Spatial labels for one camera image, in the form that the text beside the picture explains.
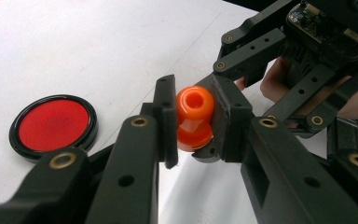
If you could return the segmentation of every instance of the screw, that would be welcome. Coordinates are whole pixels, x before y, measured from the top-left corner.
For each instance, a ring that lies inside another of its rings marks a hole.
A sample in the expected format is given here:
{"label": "screw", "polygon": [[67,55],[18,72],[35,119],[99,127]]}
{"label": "screw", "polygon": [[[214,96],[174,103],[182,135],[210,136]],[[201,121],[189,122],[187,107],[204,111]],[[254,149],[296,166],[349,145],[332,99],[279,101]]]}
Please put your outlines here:
{"label": "screw", "polygon": [[226,41],[231,41],[232,40],[232,35],[226,35],[225,40]]}
{"label": "screw", "polygon": [[224,63],[218,63],[217,64],[217,68],[218,69],[223,69],[223,68],[225,68],[226,67],[226,65],[224,64]]}

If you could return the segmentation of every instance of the white table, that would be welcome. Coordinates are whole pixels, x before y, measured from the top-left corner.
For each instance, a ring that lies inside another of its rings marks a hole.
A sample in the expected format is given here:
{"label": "white table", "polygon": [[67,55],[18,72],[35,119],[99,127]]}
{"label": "white table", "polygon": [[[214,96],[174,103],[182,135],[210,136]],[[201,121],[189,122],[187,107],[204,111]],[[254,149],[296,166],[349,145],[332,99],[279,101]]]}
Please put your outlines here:
{"label": "white table", "polygon": [[[220,0],[0,0],[0,203],[34,166],[8,141],[28,104],[54,94],[89,101],[99,122],[93,154],[152,102],[159,77],[175,74],[179,91],[210,74],[221,35],[254,14]],[[271,105],[258,84],[244,93],[257,115]],[[173,169],[160,165],[159,223],[256,223],[238,164],[179,155]]]}

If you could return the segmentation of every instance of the round red reflector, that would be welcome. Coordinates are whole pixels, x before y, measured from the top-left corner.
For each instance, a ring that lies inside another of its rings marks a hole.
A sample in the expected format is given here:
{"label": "round red reflector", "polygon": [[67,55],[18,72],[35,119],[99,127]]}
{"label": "round red reflector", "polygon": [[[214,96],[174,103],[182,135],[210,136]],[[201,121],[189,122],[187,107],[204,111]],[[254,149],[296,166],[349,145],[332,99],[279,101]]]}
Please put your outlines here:
{"label": "round red reflector", "polygon": [[39,159],[43,153],[62,147],[89,147],[96,133],[96,114],[87,101],[55,95],[22,110],[12,124],[9,139],[19,154]]}

